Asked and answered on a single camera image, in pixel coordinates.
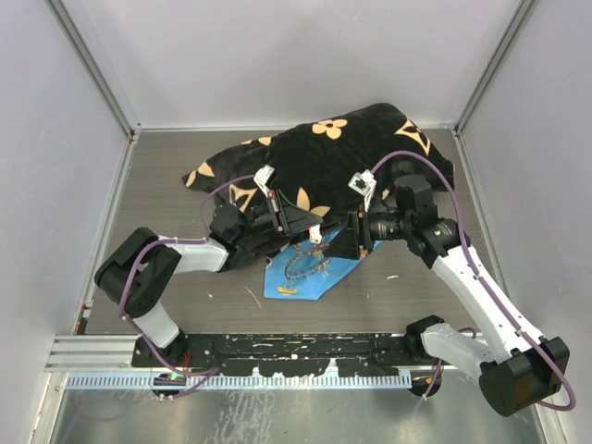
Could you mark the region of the large metal keyring with rings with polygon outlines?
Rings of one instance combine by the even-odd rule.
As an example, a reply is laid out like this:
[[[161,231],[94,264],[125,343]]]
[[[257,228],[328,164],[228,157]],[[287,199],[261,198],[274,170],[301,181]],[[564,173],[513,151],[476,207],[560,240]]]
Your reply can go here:
[[[284,268],[284,276],[289,281],[302,280],[317,273],[323,274],[331,263],[332,258],[325,257],[322,250],[300,252],[289,259]]]

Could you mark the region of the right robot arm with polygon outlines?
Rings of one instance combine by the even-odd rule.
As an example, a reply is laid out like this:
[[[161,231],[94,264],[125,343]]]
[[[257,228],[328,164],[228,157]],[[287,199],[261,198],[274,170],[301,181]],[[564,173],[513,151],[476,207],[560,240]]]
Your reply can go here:
[[[541,403],[565,388],[570,351],[561,338],[547,339],[525,319],[483,266],[459,223],[438,215],[430,184],[406,176],[394,186],[383,211],[349,213],[326,257],[358,260],[378,241],[403,240],[457,296],[479,327],[472,339],[442,318],[430,315],[406,327],[411,361],[432,358],[455,366],[473,379],[490,407],[508,417]]]

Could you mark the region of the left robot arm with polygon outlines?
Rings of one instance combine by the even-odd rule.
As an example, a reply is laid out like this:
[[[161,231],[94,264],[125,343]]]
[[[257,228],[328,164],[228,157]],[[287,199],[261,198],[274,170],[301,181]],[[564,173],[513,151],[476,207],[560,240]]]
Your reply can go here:
[[[170,279],[180,273],[222,272],[245,267],[263,251],[264,241],[285,244],[323,218],[270,191],[260,205],[242,212],[231,203],[217,207],[208,236],[179,239],[135,229],[100,265],[95,285],[142,335],[164,366],[179,364],[188,350],[186,334],[161,303]]]

